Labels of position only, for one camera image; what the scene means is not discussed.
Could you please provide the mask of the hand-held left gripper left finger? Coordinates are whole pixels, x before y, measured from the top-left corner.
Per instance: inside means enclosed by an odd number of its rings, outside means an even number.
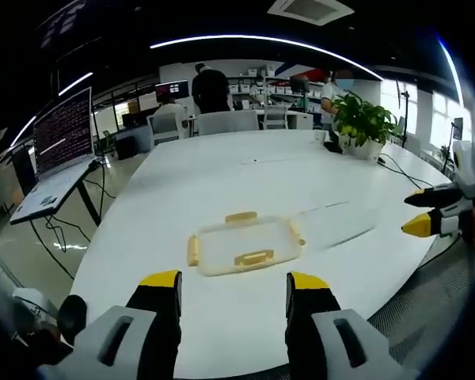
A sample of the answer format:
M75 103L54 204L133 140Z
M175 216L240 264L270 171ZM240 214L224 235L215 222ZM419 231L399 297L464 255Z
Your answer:
M113 306L79 332L73 350L42 379L173 379L181 342L182 272L148 275L126 306Z

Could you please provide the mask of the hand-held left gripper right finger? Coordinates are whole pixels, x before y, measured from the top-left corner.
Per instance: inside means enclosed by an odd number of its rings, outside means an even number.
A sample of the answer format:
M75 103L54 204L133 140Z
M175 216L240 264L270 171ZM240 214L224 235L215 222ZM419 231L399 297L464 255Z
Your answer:
M390 354L389 341L352 309L341 309L329 285L287 273L285 343L292 379L415 379Z

